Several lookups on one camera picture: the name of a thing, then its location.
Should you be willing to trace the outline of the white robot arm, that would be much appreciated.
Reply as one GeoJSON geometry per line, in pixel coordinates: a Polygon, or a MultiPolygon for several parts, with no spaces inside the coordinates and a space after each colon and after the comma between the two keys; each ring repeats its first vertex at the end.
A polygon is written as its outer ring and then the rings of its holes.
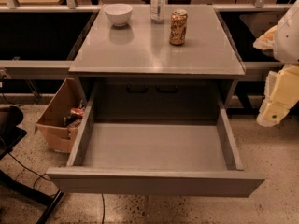
{"type": "Polygon", "coordinates": [[[299,1],[276,26],[257,38],[253,47],[273,50],[274,58],[284,63],[278,72],[269,72],[257,117],[261,126],[273,127],[299,102],[299,1]]]}

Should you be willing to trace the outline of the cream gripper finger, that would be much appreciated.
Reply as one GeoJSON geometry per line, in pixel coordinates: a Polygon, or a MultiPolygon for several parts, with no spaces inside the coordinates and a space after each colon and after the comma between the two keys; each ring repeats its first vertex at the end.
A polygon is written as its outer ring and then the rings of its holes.
{"type": "Polygon", "coordinates": [[[263,35],[258,37],[253,43],[253,47],[260,50],[268,50],[274,47],[274,36],[277,30],[276,26],[271,27],[263,35]]]}
{"type": "Polygon", "coordinates": [[[273,127],[299,102],[299,66],[285,65],[278,72],[270,71],[265,82],[264,99],[257,122],[273,127]]]}

